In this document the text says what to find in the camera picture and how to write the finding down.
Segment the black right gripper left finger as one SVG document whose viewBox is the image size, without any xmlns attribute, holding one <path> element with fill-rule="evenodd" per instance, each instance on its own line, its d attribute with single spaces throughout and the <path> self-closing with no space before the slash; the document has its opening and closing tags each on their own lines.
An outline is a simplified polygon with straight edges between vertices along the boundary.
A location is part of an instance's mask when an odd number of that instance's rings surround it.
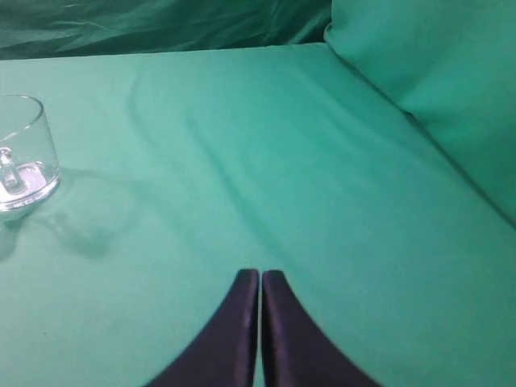
<svg viewBox="0 0 516 387">
<path fill-rule="evenodd" d="M 241 269 L 210 321 L 151 385 L 252 386 L 258 315 L 259 272 Z"/>
</svg>

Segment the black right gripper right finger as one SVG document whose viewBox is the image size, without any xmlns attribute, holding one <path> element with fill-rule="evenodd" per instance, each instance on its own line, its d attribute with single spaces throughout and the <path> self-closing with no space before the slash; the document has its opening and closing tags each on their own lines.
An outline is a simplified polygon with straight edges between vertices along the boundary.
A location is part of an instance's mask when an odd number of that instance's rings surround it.
<svg viewBox="0 0 516 387">
<path fill-rule="evenodd" d="M 280 270 L 262 276 L 261 354 L 267 386 L 378 386 L 319 329 Z"/>
</svg>

